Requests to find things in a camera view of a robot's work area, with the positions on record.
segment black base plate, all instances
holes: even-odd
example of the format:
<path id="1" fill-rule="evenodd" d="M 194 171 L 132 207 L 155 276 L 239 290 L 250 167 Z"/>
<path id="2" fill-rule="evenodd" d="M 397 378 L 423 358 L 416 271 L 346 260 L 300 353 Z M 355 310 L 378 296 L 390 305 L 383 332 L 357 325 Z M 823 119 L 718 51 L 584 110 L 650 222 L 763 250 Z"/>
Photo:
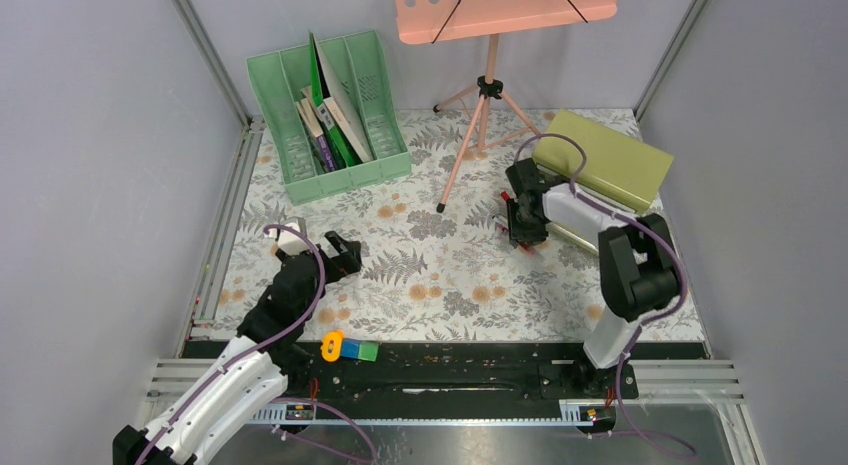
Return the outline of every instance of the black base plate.
<path id="1" fill-rule="evenodd" d="M 195 345 L 186 347 L 184 358 L 216 357 L 226 342 L 189 343 Z M 580 343 L 383 343 L 376 362 L 334 363 L 321 358 L 320 343 L 298 345 L 313 355 L 309 375 L 320 382 L 318 399 L 354 419 L 556 419 L 561 417 L 559 399 L 606 398 L 573 389 L 567 373 L 563 375 L 567 365 L 551 364 L 576 357 Z M 692 345 L 704 354 L 701 344 Z M 688 353 L 697 355 L 698 347 Z M 699 358 L 656 353 L 640 357 L 639 348 L 634 358 Z M 632 376 L 628 365 L 624 379 Z M 415 389 L 423 391 L 410 393 Z M 303 397 L 308 391 L 290 389 L 287 394 Z M 638 396 L 635 381 L 623 384 L 622 395 Z M 318 418 L 332 416 L 319 410 Z"/>

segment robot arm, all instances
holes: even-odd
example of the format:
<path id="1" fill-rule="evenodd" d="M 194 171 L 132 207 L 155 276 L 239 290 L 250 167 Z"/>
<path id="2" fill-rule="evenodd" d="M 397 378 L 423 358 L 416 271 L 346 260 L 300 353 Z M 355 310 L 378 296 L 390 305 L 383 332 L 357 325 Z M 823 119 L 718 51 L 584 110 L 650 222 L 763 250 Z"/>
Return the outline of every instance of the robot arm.
<path id="1" fill-rule="evenodd" d="M 660 313 L 678 294 L 680 281 L 674 263 L 662 247 L 636 227 L 578 198 L 569 183 L 544 180 L 533 159 L 515 162 L 506 174 L 516 194 L 516 199 L 507 202 L 511 240 L 530 245 L 542 242 L 547 239 L 550 221 L 567 222 L 579 235 L 594 238 L 607 307 L 584 342 L 585 356 L 578 363 L 580 380 L 588 384 L 607 375 L 639 325 Z M 671 244 L 661 216 L 639 218 L 618 211 L 616 215 L 634 218 Z M 637 260 L 636 254 L 644 254 L 645 260 Z"/>
<path id="2" fill-rule="evenodd" d="M 293 219 L 286 226 L 306 234 L 303 219 Z M 165 413 L 141 431 L 128 425 L 115 437 L 113 465 L 135 465 L 151 442 L 155 446 L 142 462 L 146 465 L 205 465 L 265 404 L 286 391 L 300 393 L 306 387 L 309 358 L 294 343 L 303 333 L 303 325 L 266 348 L 252 351 L 224 367 L 233 357 L 293 324 L 306 312 L 316 293 L 323 296 L 324 291 L 317 290 L 316 259 L 324 264 L 326 283 L 333 283 L 360 270 L 362 245 L 328 232 L 324 236 L 338 254 L 330 258 L 318 248 L 320 257 L 316 257 L 293 234 L 279 231 L 274 234 L 280 271 L 244 317 L 237 328 L 237 337 L 230 340 L 215 363 Z M 202 388 L 213 376 L 213 381 Z"/>

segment olive green book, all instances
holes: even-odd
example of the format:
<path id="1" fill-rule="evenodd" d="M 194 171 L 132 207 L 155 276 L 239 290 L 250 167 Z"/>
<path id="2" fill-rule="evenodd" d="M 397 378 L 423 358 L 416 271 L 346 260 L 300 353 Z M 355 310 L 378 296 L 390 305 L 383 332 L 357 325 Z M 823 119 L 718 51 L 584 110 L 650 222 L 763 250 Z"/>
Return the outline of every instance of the olive green book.
<path id="1" fill-rule="evenodd" d="M 568 110 L 554 117 L 548 132 L 571 137 L 586 150 L 586 168 L 577 183 L 638 214 L 651 206 L 674 160 L 658 148 Z M 573 145 L 549 137 L 539 141 L 533 159 L 569 178 L 581 162 Z"/>

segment table surface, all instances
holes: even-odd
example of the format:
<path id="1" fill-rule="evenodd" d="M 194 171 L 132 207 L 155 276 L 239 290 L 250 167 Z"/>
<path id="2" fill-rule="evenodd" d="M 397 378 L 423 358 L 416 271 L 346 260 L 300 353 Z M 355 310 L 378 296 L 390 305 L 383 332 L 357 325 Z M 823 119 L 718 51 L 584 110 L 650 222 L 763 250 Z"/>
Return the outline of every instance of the table surface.
<path id="1" fill-rule="evenodd" d="M 630 110 L 575 110 L 641 138 Z M 530 110 L 540 128 L 554 116 Z M 342 329 L 351 338 L 396 341 L 581 341 L 603 311 L 597 257 L 552 235 L 529 254 L 513 249 L 491 217 L 504 215 L 504 170 L 529 135 L 469 150 L 444 214 L 436 204 L 468 127 L 456 110 L 398 111 L 412 156 L 407 177 L 294 206 L 284 193 L 276 148 L 265 132 L 248 188 L 214 320 L 193 337 L 225 340 L 274 275 L 279 261 L 262 227 L 301 216 L 309 236 L 329 230 L 363 242 L 362 271 L 327 286 L 303 340 Z M 519 129 L 510 111 L 492 111 L 489 137 Z M 652 210 L 662 213 L 657 197 Z M 692 300 L 648 325 L 642 341 L 702 341 Z"/>

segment music stand tripod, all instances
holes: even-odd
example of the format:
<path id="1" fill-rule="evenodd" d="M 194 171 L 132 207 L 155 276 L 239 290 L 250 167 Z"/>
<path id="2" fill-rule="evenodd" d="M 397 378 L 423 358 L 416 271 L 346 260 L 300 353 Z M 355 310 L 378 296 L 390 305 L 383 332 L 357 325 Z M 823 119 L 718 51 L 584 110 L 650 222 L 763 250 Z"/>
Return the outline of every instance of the music stand tripod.
<path id="1" fill-rule="evenodd" d="M 536 124 L 533 123 L 532 120 L 521 110 L 521 107 L 515 103 L 515 100 L 504 90 L 503 82 L 500 80 L 495 80 L 495 62 L 497 60 L 498 55 L 498 40 L 500 38 L 500 34 L 495 33 L 489 35 L 489 56 L 486 60 L 486 74 L 479 77 L 477 79 L 477 83 L 471 85 L 470 87 L 462 90 L 456 95 L 450 97 L 444 102 L 433 107 L 433 111 L 439 113 L 445 107 L 450 105 L 451 103 L 462 100 L 462 97 L 468 95 L 474 90 L 479 91 L 479 96 L 477 98 L 477 106 L 474 107 L 474 112 L 471 114 L 471 123 L 468 125 L 468 131 L 465 133 L 465 138 L 462 140 L 462 146 L 459 148 L 459 153 L 456 156 L 456 161 L 453 164 L 453 170 L 451 170 L 450 178 L 448 179 L 448 184 L 445 186 L 445 192 L 442 194 L 442 199 L 439 201 L 439 204 L 436 206 L 436 211 L 442 213 L 445 211 L 445 205 L 448 203 L 448 197 L 450 196 L 451 188 L 453 188 L 453 182 L 456 180 L 456 174 L 459 172 L 460 164 L 462 163 L 462 156 L 465 154 L 465 151 L 468 149 L 468 144 L 471 142 L 471 135 L 474 133 L 474 128 L 477 126 L 479 121 L 479 130 L 477 132 L 477 147 L 480 150 L 485 150 L 486 148 L 491 148 L 496 145 L 499 145 L 511 138 L 520 136 L 528 131 L 532 131 L 534 134 L 538 135 L 541 132 L 536 127 Z M 489 106 L 491 100 L 500 100 L 503 99 L 515 114 L 518 115 L 519 118 L 525 123 L 526 127 L 516 130 L 513 133 L 510 133 L 500 139 L 492 142 L 490 144 L 486 144 L 486 127 L 489 122 Z"/>

